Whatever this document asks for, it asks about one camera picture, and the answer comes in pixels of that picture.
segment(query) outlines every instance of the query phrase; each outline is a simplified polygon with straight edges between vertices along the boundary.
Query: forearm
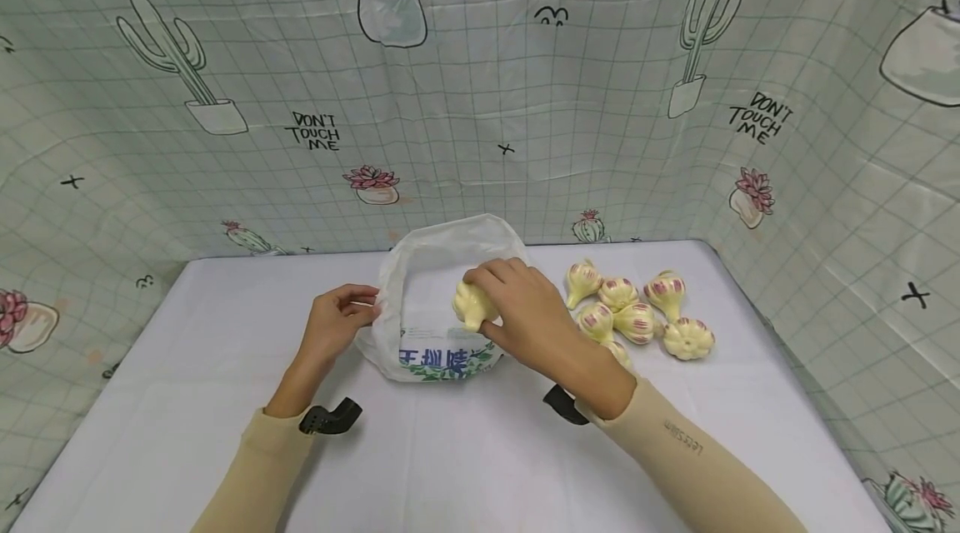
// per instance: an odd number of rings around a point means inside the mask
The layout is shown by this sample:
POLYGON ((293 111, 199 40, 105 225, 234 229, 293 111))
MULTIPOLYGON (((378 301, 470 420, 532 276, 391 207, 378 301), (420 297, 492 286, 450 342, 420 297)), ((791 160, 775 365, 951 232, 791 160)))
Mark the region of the forearm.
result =
POLYGON ((313 445, 299 430, 328 362, 295 359, 242 434, 233 463, 192 533, 273 533, 313 445))
POLYGON ((297 355, 283 374, 283 379, 263 413, 269 417, 286 419, 301 414, 317 395, 317 389, 333 368, 333 361, 309 361, 297 355))
POLYGON ((303 415, 276 419, 257 411, 220 487, 192 533, 274 533, 313 438, 303 415))
POLYGON ((637 460, 691 531, 807 531, 762 479, 677 412, 649 381, 628 373, 633 389, 625 399, 622 377, 610 375, 614 368, 608 365, 600 371, 602 375, 592 377, 593 391, 580 395, 578 405, 614 443, 637 460), (600 407, 600 413, 588 409, 594 403, 600 407), (611 406, 618 405, 624 407, 619 414, 612 415, 611 406))

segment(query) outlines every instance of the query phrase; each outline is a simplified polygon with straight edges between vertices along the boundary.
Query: left hand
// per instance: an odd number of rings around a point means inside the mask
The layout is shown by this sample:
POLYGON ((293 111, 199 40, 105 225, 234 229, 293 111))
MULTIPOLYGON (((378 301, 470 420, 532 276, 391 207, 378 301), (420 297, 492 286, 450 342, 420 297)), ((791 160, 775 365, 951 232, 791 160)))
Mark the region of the left hand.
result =
POLYGON ((263 413, 286 419, 303 413, 337 356, 346 351, 361 326, 373 323, 379 289, 348 283, 313 300, 301 347, 263 413))
POLYGON ((297 358, 314 364, 336 361, 360 327, 378 317, 373 303, 379 292, 376 287, 347 283, 314 298, 297 358))

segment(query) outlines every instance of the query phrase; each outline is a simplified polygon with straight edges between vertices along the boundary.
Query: hand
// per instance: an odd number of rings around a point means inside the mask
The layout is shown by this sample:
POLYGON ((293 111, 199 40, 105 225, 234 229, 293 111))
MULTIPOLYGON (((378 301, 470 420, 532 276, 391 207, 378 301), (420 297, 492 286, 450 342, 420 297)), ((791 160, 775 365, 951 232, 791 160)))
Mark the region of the hand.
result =
POLYGON ((560 292, 537 268, 519 259, 484 262, 463 275, 487 294, 503 326, 484 321, 480 332, 524 365, 560 383, 601 419, 629 405, 637 380, 606 348, 583 335, 560 292))
POLYGON ((348 283, 314 298, 297 358, 314 364, 336 361, 360 327, 378 317, 379 308, 373 303, 379 292, 376 287, 348 283))
POLYGON ((372 304, 379 292, 376 287, 348 283, 314 298, 301 347, 264 414, 286 419, 310 406, 337 356, 349 348, 361 326, 378 317, 379 308, 372 304))
POLYGON ((463 281, 482 289, 503 319, 503 326, 484 321, 480 332, 552 380, 570 355, 593 343, 577 329, 553 283, 520 259, 484 262, 468 270, 463 281))

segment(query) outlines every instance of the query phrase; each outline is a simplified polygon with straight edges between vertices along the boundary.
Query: white plastic bag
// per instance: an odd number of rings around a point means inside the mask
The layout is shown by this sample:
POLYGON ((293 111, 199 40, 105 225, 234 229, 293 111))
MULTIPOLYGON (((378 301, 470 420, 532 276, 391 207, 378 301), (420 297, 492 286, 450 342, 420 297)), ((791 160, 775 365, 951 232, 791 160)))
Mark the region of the white plastic bag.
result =
POLYGON ((460 380, 493 367, 503 351, 463 330, 450 303, 467 269, 498 257, 529 262, 517 232, 493 215, 409 232, 380 266, 380 317, 357 347, 394 381, 460 380))

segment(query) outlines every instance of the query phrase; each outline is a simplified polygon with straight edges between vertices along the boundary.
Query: finger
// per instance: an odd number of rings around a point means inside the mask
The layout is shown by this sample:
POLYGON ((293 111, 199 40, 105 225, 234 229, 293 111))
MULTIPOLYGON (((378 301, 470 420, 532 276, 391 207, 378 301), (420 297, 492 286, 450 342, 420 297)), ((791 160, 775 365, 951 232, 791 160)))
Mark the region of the finger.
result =
POLYGON ((375 306, 360 306, 358 304, 353 304, 345 308, 345 311, 351 311, 352 313, 347 314, 347 320, 350 325, 360 329, 361 326, 372 325, 373 321, 377 320, 377 317, 380 314, 380 310, 375 306))
POLYGON ((482 336, 499 345, 501 348, 503 347, 504 338, 507 335, 507 333, 503 330, 503 327, 494 325, 490 321, 484 321, 480 324, 480 333, 482 336))
POLYGON ((507 264, 503 259, 493 259, 492 261, 486 261, 481 264, 480 268, 485 268, 487 271, 493 273, 500 281, 510 282, 517 276, 517 272, 513 270, 510 264, 507 264))
POLYGON ((372 306, 377 304, 377 296, 350 296, 346 300, 341 301, 341 306, 347 304, 368 304, 372 306))
POLYGON ((356 283, 347 283, 345 286, 336 287, 324 293, 324 296, 335 298, 337 301, 347 300, 352 296, 375 296, 380 293, 379 289, 371 286, 359 286, 356 283))
POLYGON ((491 299, 497 298, 503 291, 503 281, 497 279, 497 276, 481 266, 463 273, 463 282, 479 287, 491 299))
POLYGON ((513 269, 514 273, 517 273, 519 276, 522 276, 522 278, 525 279, 526 281, 533 280, 532 273, 530 272, 530 267, 527 266, 526 262, 518 259, 518 257, 512 257, 512 259, 507 261, 507 265, 513 269))
POLYGON ((507 260, 507 264, 509 264, 510 268, 512 268, 517 273, 523 274, 527 272, 527 263, 518 259, 518 257, 516 256, 512 257, 512 259, 507 260))
POLYGON ((343 316, 349 316, 364 310, 364 308, 369 308, 369 307, 370 306, 366 306, 363 304, 347 304, 346 306, 343 306, 342 308, 340 308, 340 313, 343 314, 343 316))

